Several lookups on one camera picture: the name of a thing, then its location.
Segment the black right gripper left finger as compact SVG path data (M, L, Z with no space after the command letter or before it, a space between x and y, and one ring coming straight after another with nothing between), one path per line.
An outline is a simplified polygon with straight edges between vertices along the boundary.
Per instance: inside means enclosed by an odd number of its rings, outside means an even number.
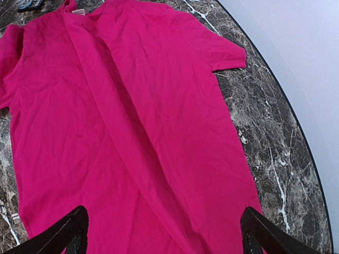
M86 253L87 234L88 212L84 206L78 206L42 233L6 253Z

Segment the magenta t-shirt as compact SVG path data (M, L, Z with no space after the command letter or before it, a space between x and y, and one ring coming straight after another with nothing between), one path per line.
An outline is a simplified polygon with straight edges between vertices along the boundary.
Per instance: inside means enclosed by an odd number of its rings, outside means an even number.
M242 253L241 215L261 206L215 71L245 50L166 4L76 7L1 38L28 236L82 205L88 253Z

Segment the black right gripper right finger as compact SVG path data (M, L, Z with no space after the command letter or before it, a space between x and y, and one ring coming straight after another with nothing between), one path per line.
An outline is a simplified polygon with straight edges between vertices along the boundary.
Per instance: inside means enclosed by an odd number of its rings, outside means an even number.
M252 207L241 217L243 253L318 253L289 236Z

